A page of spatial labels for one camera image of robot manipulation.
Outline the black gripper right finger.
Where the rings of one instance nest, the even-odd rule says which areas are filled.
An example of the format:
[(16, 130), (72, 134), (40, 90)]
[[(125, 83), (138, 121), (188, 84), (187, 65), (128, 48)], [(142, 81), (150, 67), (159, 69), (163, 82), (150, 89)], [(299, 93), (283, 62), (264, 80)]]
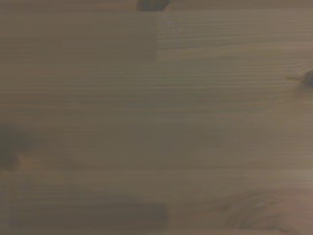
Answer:
[(154, 11), (163, 11), (169, 6), (171, 0), (154, 0)]

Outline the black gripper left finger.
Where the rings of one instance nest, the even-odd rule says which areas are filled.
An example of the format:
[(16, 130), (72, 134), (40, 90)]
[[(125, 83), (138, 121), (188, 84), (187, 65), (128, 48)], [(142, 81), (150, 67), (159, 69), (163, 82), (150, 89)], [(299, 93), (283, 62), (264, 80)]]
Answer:
[(138, 0), (136, 3), (136, 11), (153, 11), (153, 0)]

